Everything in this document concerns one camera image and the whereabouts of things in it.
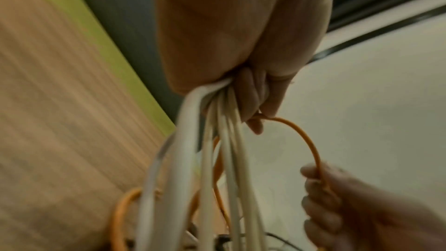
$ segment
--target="white wall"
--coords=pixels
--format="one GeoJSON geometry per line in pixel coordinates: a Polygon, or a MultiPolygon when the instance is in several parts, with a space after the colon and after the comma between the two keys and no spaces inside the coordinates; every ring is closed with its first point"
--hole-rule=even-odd
{"type": "MultiPolygon", "coordinates": [[[[383,26],[390,18],[377,22],[383,26]]],[[[355,25],[373,30],[371,20],[355,25]]],[[[322,45],[345,41],[354,31],[346,27],[331,33],[322,45]]],[[[446,217],[446,16],[305,67],[278,116],[300,125],[324,160],[417,198],[446,217]]],[[[292,130],[272,122],[262,136],[246,130],[246,141],[268,231],[314,250],[302,230],[306,216],[300,204],[304,179],[299,169],[312,162],[309,149],[292,130]]]]}

